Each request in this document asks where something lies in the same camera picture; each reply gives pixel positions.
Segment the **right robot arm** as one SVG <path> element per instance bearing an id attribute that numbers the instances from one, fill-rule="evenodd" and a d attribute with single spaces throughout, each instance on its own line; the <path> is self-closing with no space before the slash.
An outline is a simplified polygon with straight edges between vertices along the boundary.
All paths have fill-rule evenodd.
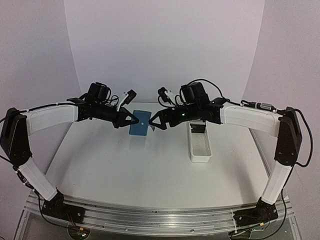
<path id="1" fill-rule="evenodd" d="M 232 103 L 224 96 L 211 100 L 201 80 L 182 85 L 179 96 L 183 98 L 181 103 L 165 87 L 160 88 L 158 97 L 170 105 L 155 113 L 149 125 L 166 130 L 184 122 L 202 121 L 245 127 L 277 138 L 275 165 L 261 196 L 263 203 L 273 205 L 299 156 L 302 133 L 296 110 L 291 107 L 279 110 L 261 102 Z"/>

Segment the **blue card holder wallet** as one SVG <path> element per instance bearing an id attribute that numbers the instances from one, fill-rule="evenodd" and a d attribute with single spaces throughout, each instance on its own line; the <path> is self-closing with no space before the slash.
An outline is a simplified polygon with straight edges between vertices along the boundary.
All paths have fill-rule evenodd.
<path id="1" fill-rule="evenodd" d="M 134 110 L 133 115 L 138 118 L 138 123 L 130 126 L 129 135 L 146 137 L 152 113 L 150 111 Z"/>

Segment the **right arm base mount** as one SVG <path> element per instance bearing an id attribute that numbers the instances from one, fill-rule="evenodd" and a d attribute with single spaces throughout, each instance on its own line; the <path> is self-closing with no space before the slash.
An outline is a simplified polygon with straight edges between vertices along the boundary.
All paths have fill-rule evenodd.
<path id="1" fill-rule="evenodd" d="M 255 207 L 237 210 L 233 215 L 237 227 L 259 225 L 277 218 L 278 212 L 275 204 L 266 203 L 261 197 Z"/>

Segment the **black VIP card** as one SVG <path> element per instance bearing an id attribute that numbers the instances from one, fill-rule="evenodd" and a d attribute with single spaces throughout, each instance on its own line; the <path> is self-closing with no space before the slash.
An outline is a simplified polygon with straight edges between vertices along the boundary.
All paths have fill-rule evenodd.
<path id="1" fill-rule="evenodd" d="M 192 133 L 204 134 L 206 130 L 206 123 L 204 121 L 193 120 L 189 122 Z"/>

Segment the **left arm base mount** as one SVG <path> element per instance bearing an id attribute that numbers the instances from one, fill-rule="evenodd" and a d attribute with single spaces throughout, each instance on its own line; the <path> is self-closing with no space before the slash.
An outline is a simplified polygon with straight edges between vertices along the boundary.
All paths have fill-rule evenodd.
<path id="1" fill-rule="evenodd" d="M 84 220 L 85 209 L 64 202 L 64 195 L 58 190 L 51 200 L 45 200 L 41 213 L 52 218 L 81 224 Z"/>

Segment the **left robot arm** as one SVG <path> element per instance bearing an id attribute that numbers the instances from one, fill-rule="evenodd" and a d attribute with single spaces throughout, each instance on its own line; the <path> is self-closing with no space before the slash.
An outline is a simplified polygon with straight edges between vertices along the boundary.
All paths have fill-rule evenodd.
<path id="1" fill-rule="evenodd" d="M 12 107 L 1 120 L 0 146 L 6 154 L 5 160 L 12 164 L 25 186 L 48 201 L 48 210 L 57 218 L 66 215 L 67 206 L 55 198 L 59 191 L 35 163 L 29 137 L 50 127 L 92 119 L 110 122 L 116 129 L 137 124 L 139 119 L 124 107 L 136 97 L 136 92 L 132 89 L 124 92 L 117 105 L 111 105 L 110 91 L 107 85 L 95 82 L 80 97 L 25 110 Z"/>

